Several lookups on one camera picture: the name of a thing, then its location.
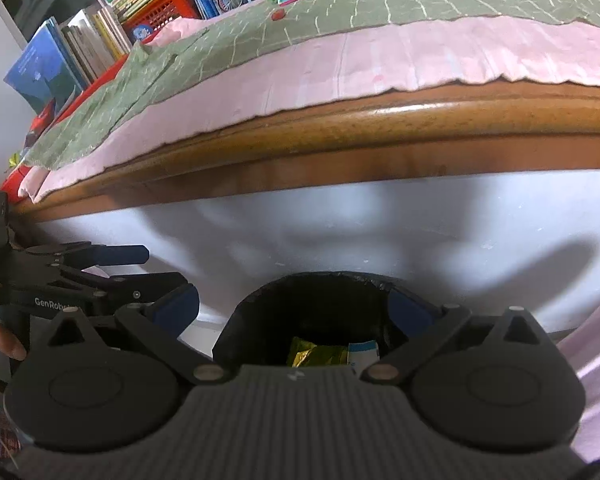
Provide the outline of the red plastic basket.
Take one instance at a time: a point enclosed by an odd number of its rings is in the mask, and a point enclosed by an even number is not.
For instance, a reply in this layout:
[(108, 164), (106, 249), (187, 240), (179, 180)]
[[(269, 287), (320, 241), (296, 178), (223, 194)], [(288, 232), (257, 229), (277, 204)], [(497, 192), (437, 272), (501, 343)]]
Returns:
[(122, 23), (131, 42), (144, 41), (176, 18), (200, 18), (195, 0), (151, 0)]

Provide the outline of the black trash bin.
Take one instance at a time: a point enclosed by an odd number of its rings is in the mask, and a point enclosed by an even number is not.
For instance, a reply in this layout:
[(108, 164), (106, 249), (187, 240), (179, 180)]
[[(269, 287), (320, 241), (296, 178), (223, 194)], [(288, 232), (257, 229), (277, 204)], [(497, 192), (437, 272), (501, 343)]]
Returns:
[(379, 354), (385, 356), (406, 341), (389, 320), (388, 297), (394, 288), (416, 295), (404, 281), (379, 274), (337, 271), (284, 276), (238, 304), (212, 349), (213, 359), (228, 370), (245, 364), (289, 366), (294, 338), (347, 348), (374, 340)]

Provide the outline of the wooden table edge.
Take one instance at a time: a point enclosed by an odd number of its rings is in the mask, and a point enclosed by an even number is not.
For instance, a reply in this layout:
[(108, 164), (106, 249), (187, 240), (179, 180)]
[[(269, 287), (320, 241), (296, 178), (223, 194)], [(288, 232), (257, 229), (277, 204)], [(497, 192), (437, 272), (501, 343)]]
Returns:
[(391, 179), (600, 169), (600, 88), (493, 81), (326, 104), (159, 148), (24, 202), (29, 222)]

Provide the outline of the gold wrapper in bin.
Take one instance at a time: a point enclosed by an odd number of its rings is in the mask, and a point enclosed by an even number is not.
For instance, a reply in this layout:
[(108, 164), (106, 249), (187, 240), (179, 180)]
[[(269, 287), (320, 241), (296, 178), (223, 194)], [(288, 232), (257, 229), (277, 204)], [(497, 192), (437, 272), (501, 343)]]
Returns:
[(289, 365), (291, 367), (322, 367), (346, 365), (348, 348), (346, 346), (326, 346), (314, 344), (299, 338), (292, 342)]

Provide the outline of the pink bed sheet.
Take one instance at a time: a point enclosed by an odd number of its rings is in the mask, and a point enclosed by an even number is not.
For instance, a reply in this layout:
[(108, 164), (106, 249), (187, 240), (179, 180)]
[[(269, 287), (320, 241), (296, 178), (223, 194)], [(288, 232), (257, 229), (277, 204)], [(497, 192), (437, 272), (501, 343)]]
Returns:
[(213, 76), (114, 130), (61, 170), (35, 167), (16, 188), (40, 202), (163, 145), (282, 110), (503, 77), (600, 87), (600, 28), (528, 18), (459, 18), (317, 37)]

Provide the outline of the row of leaning books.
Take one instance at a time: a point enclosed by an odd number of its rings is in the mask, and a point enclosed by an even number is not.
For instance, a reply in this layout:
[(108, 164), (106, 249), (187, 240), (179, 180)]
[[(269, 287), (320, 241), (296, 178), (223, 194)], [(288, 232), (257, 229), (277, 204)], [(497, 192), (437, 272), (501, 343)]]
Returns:
[(89, 84), (132, 49), (132, 42), (114, 12), (99, 0), (61, 23), (60, 31)]

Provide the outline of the blue picture book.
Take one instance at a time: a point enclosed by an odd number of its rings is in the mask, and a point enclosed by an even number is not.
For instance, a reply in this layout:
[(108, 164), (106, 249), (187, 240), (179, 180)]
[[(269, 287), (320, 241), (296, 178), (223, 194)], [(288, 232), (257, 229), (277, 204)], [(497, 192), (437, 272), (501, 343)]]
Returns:
[(58, 113), (87, 88), (87, 80), (54, 18), (38, 28), (3, 81), (35, 114), (42, 113), (50, 102), (55, 103), (54, 111)]

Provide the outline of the white blue wrapper in bin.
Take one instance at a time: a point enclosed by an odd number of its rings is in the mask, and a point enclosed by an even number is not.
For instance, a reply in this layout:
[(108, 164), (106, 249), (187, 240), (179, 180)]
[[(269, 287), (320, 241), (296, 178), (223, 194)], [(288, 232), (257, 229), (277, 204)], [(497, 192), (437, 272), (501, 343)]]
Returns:
[(349, 344), (347, 363), (353, 373), (360, 377), (367, 367), (379, 361), (378, 344), (374, 340)]

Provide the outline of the red wrapper left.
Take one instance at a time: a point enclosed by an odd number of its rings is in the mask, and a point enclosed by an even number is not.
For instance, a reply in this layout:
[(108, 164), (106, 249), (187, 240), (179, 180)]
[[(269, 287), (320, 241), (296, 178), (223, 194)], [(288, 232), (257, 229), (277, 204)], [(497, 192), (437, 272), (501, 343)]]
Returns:
[(286, 11), (284, 9), (278, 9), (272, 13), (272, 20), (279, 21), (282, 20), (286, 16)]

